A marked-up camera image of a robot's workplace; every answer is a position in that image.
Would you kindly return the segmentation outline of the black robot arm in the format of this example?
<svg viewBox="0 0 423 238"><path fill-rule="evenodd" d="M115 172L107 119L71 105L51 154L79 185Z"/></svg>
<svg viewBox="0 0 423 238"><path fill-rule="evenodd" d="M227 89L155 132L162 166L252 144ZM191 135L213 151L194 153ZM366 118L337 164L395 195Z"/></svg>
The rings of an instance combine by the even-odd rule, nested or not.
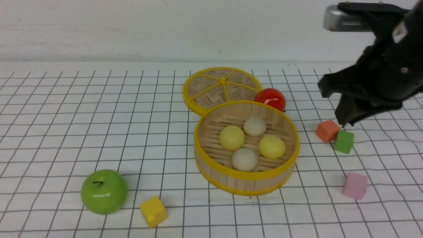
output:
<svg viewBox="0 0 423 238"><path fill-rule="evenodd" d="M402 108L422 92L423 4L412 9L393 4L341 2L330 5L323 26L332 32L372 32L357 62L318 82L322 97L340 93L335 110L340 125L354 125L370 116Z"/></svg>

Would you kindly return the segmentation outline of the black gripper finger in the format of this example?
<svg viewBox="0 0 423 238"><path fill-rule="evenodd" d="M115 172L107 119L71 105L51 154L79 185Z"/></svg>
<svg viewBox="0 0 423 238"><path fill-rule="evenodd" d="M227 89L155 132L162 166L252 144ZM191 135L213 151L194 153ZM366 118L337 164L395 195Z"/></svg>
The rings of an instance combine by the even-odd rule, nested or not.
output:
<svg viewBox="0 0 423 238"><path fill-rule="evenodd" d="M354 126L361 120L369 118L377 113L375 107L352 107L349 111L349 124Z"/></svg>

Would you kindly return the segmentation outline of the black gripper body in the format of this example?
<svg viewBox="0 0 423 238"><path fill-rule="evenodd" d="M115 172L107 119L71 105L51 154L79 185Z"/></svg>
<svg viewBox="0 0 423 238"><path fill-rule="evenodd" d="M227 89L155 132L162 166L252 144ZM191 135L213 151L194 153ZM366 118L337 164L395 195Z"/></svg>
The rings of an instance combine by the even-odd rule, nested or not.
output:
<svg viewBox="0 0 423 238"><path fill-rule="evenodd" d="M399 109L422 92L422 34L377 40L354 65L325 74L318 87L324 98L348 95L355 107L375 107L377 113Z"/></svg>

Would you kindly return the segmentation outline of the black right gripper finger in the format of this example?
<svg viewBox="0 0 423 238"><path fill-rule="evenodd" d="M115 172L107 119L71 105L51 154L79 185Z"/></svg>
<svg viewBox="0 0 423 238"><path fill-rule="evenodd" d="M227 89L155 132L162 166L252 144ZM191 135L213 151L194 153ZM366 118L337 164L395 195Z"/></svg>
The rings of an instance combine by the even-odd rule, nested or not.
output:
<svg viewBox="0 0 423 238"><path fill-rule="evenodd" d="M340 125L351 123L355 117L355 101L348 95L342 95L335 110L337 122Z"/></svg>

